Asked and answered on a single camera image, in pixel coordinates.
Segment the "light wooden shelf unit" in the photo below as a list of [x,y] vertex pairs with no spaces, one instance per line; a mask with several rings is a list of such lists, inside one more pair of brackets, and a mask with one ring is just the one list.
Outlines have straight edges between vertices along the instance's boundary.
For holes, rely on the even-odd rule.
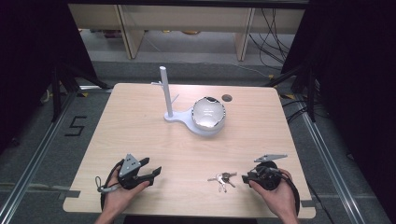
[[294,35],[300,26],[302,9],[254,7],[160,7],[127,5],[70,4],[77,27],[119,30],[126,55],[133,59],[144,32],[200,31],[232,33],[236,57],[245,59],[248,35],[274,31]]

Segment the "bunch of silver keys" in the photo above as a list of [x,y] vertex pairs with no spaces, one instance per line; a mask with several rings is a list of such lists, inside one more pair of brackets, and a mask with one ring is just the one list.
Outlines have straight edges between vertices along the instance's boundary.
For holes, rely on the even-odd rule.
[[210,177],[207,179],[208,182],[217,181],[219,183],[219,192],[226,193],[228,191],[227,186],[235,187],[235,184],[231,181],[231,178],[236,176],[236,173],[220,173],[216,174],[214,177]]

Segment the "black metal stand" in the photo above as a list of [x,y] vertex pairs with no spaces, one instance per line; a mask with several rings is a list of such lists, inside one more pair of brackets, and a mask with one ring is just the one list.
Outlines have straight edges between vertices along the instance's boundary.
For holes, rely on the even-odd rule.
[[315,104],[315,73],[311,65],[301,64],[295,68],[290,69],[288,72],[281,74],[278,78],[271,80],[269,83],[264,84],[264,87],[274,87],[277,84],[294,77],[291,84],[291,91],[293,93],[302,93],[306,91],[307,96],[307,114],[312,122],[315,122],[314,104]]
[[76,82],[77,77],[81,77],[91,82],[101,90],[112,89],[112,86],[101,81],[95,73],[89,74],[67,63],[56,63],[55,65],[53,65],[51,71],[51,87],[53,101],[52,122],[59,118],[62,112],[62,100],[60,90],[61,85],[64,86],[67,93],[77,93],[78,91],[81,91],[81,87]]

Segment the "white stand with pole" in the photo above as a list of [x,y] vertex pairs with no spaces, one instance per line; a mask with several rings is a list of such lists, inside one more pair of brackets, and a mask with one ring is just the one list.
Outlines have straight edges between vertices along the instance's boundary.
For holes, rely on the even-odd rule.
[[167,122],[183,123],[190,132],[195,133],[200,136],[203,136],[203,137],[214,136],[223,129],[224,126],[220,130],[209,131],[209,132],[198,129],[194,125],[192,117],[191,117],[191,111],[192,111],[192,107],[194,104],[186,111],[180,112],[180,111],[174,110],[173,102],[177,99],[177,96],[174,99],[171,98],[166,67],[160,66],[159,70],[160,70],[161,80],[159,82],[152,82],[152,85],[158,85],[163,90],[164,100],[165,100],[165,105],[166,105],[166,112],[164,113],[163,118]]

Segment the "person's left hand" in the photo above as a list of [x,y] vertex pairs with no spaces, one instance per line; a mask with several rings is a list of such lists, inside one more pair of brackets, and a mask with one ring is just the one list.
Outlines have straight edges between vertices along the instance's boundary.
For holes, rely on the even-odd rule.
[[106,195],[102,214],[108,218],[115,218],[121,214],[131,203],[132,199],[149,186],[145,181],[133,189],[120,187]]

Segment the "shiny silver metal bowl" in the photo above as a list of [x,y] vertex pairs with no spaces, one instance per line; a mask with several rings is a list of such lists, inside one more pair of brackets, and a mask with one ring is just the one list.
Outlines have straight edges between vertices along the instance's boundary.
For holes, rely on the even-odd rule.
[[225,124],[226,109],[216,98],[206,96],[194,103],[191,117],[198,129],[208,132],[217,131]]

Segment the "person's right hand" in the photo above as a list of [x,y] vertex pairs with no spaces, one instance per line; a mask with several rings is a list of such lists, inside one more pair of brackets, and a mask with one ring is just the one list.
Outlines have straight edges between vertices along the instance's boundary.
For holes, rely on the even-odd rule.
[[270,211],[280,220],[283,216],[298,217],[294,194],[286,180],[282,179],[274,190],[266,190],[254,181],[249,181],[249,185],[261,195]]

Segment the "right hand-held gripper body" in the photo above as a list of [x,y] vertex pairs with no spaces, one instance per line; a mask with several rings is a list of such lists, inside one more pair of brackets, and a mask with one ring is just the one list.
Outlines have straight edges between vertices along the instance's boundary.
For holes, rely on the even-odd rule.
[[247,173],[247,179],[255,181],[266,190],[274,190],[278,187],[282,178],[275,160],[287,158],[286,154],[265,154],[255,160],[257,165]]

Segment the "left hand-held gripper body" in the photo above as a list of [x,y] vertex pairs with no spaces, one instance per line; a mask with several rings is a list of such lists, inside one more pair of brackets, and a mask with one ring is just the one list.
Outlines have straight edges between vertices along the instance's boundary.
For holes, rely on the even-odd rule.
[[139,162],[132,154],[127,154],[122,161],[118,181],[124,189],[134,189],[139,184],[146,182],[142,180],[143,175],[138,175],[141,168]]

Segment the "aluminium floor rail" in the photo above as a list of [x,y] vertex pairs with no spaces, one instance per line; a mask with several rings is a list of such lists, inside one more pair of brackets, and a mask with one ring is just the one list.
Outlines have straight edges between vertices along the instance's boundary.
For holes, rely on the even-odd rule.
[[317,124],[313,122],[306,114],[303,114],[303,119],[351,223],[366,224],[361,214],[361,210],[359,209],[356,200],[352,196],[346,181],[342,177],[341,172],[338,169],[335,160],[333,159],[332,154],[318,129]]
[[0,207],[0,224],[8,224],[13,218],[25,192],[29,188],[31,181],[35,176],[35,173],[37,172],[41,162],[44,160],[50,148],[50,144],[52,143],[56,133],[64,121],[64,116],[67,109],[72,104],[76,96],[77,94],[75,92],[68,93],[65,96],[64,101],[61,104],[60,114],[49,124],[48,129],[41,138],[39,145],[35,149],[35,153],[24,167],[23,173],[19,177],[18,181],[14,184],[14,187],[9,193],[4,204]]

